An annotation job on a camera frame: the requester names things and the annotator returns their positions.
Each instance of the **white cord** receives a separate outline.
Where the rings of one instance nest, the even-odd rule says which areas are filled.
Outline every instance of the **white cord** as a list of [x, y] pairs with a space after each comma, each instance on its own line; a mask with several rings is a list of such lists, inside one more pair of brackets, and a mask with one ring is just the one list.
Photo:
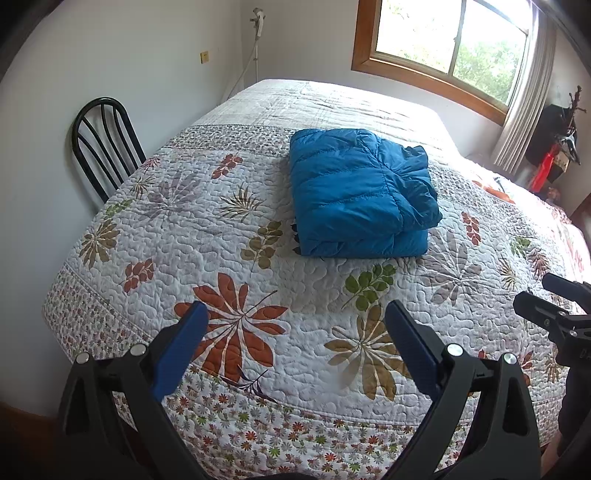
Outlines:
[[230, 90], [230, 92], [228, 93], [228, 95], [226, 95], [226, 97], [222, 100], [222, 102], [220, 103], [220, 105], [225, 102], [226, 100], [228, 100], [231, 96], [232, 93], [234, 92], [234, 90], [236, 90], [236, 87], [238, 86], [238, 84], [240, 83], [240, 80], [242, 80], [244, 78], [244, 76], [246, 75], [246, 71], [248, 70], [248, 67], [251, 65], [252, 60], [255, 57], [255, 52], [256, 52], [256, 46], [258, 45], [258, 38], [255, 40], [255, 44], [252, 46], [252, 52], [250, 54], [250, 56], [248, 57], [248, 62], [246, 62], [246, 66], [244, 67], [244, 70], [242, 71], [241, 75], [238, 77], [238, 80], [236, 81], [236, 83], [234, 84], [234, 87], [232, 87], [232, 90]]

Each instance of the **metal screw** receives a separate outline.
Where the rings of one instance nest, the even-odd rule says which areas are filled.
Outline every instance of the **metal screw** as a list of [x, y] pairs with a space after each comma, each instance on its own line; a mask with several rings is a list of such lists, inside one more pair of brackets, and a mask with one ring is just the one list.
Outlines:
[[515, 365], [517, 363], [517, 357], [511, 352], [507, 352], [505, 355], [503, 355], [503, 360], [510, 365]]
[[451, 356], [462, 356], [464, 349], [457, 343], [450, 343], [447, 346], [447, 353], [449, 353]]
[[142, 356], [146, 353], [146, 346], [143, 343], [136, 343], [129, 349], [129, 353], [133, 356]]
[[90, 354], [88, 352], [82, 352], [76, 356], [77, 364], [85, 364], [88, 360], [90, 360]]

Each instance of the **black metal chair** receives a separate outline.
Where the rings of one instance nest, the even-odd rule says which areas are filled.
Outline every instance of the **black metal chair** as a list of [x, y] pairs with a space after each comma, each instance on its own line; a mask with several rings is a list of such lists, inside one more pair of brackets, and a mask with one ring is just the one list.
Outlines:
[[[90, 121], [86, 118], [86, 115], [97, 106], [100, 106], [100, 118], [102, 120], [102, 129], [104, 136], [108, 139], [111, 145], [111, 152], [109, 152], [107, 147], [105, 146], [105, 142], [103, 142], [104, 138], [101, 139], [101, 136], [98, 134], [95, 127], [93, 127]], [[112, 123], [115, 124], [115, 129], [117, 131], [117, 142], [113, 140], [113, 137], [115, 136], [113, 126], [108, 125], [107, 123], [107, 115], [105, 114], [106, 106], [110, 106], [113, 112]], [[125, 127], [125, 133], [127, 134], [135, 150], [135, 157], [125, 138], [124, 132], [121, 129], [121, 125], [118, 119], [119, 116], [121, 117], [121, 121], [123, 122], [123, 126]], [[98, 146], [96, 149], [95, 147], [93, 147], [93, 145], [91, 145], [88, 138], [84, 137], [80, 132], [80, 127], [82, 126], [82, 124], [86, 125], [86, 128], [94, 137], [95, 147]], [[80, 145], [81, 143], [86, 147], [88, 152], [90, 152], [90, 155], [92, 155], [92, 157], [94, 157], [94, 159], [96, 160], [96, 164], [98, 164], [98, 167], [100, 167], [100, 169], [102, 170], [102, 174], [104, 174], [103, 179], [105, 179], [106, 177], [106, 179], [109, 180], [109, 182], [111, 183], [111, 185], [113, 185], [115, 189], [117, 189], [123, 183], [124, 178], [122, 175], [126, 175], [127, 177], [129, 177], [135, 170], [139, 168], [139, 166], [142, 163], [146, 161], [146, 156], [144, 154], [144, 151], [142, 150], [141, 145], [139, 144], [138, 137], [135, 135], [134, 127], [131, 125], [131, 121], [129, 120], [127, 111], [125, 110], [123, 105], [121, 105], [114, 98], [101, 97], [88, 102], [82, 108], [82, 110], [80, 110], [80, 112], [76, 116], [76, 119], [74, 120], [74, 125], [72, 126], [72, 150], [74, 151], [74, 155], [78, 159], [78, 163], [80, 163], [82, 170], [84, 170], [86, 177], [88, 178], [96, 192], [99, 194], [100, 198], [103, 200], [103, 202], [106, 202], [109, 199], [109, 195], [107, 195], [105, 189], [103, 188], [103, 185], [101, 185], [101, 182], [96, 177], [95, 172], [93, 171], [88, 160], [86, 159], [86, 156], [84, 155]], [[125, 151], [127, 153], [127, 160], [124, 159], [124, 156], [121, 153], [121, 145], [125, 147]], [[101, 159], [101, 156], [97, 153], [97, 150], [101, 151], [102, 156], [108, 162], [108, 166]], [[115, 160], [118, 160], [118, 162], [113, 161], [114, 155], [112, 155], [112, 153], [116, 155]]]

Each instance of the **black clamp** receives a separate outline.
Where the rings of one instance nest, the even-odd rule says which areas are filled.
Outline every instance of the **black clamp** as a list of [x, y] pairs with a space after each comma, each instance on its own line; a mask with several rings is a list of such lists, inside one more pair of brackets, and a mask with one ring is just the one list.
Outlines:
[[120, 358], [78, 354], [59, 409], [60, 479], [155, 478], [140, 465], [122, 428], [112, 392], [123, 392], [141, 436], [163, 479], [208, 480], [170, 423], [161, 401], [174, 392], [206, 333], [207, 308], [195, 302], [183, 318], [163, 328], [150, 346], [132, 346]]
[[[556, 362], [591, 378], [591, 285], [566, 280], [548, 273], [542, 286], [562, 298], [576, 302], [587, 314], [571, 315], [549, 301], [523, 291], [515, 296], [513, 307], [517, 315], [548, 331], [556, 344]], [[591, 413], [544, 480], [588, 478], [591, 456]]]
[[[533, 480], [540, 478], [534, 409], [517, 357], [496, 360], [444, 345], [433, 329], [416, 323], [399, 301], [384, 318], [390, 337], [419, 391], [433, 401], [425, 419], [384, 476], [387, 480]], [[470, 392], [480, 399], [457, 461], [435, 472], [449, 446]]]

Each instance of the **bed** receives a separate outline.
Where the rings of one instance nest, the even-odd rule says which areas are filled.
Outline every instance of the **bed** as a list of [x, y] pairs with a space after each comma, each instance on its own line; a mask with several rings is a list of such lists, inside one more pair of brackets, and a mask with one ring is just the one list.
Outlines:
[[[290, 136], [348, 127], [427, 151], [443, 220], [423, 257], [299, 255]], [[515, 353], [545, 443], [567, 372], [512, 301], [529, 288], [576, 309], [541, 277], [591, 281], [589, 251], [561, 210], [508, 180], [499, 182], [515, 204], [474, 183], [494, 177], [460, 156], [425, 107], [266, 80], [169, 140], [122, 185], [71, 250], [44, 317], [71, 360], [81, 351], [105, 358], [206, 303], [209, 332], [163, 406], [217, 478], [384, 474], [430, 405], [381, 322], [393, 299], [444, 342], [481, 357]], [[442, 466], [457, 458], [477, 402], [468, 399]], [[124, 397], [116, 403], [132, 423]]]

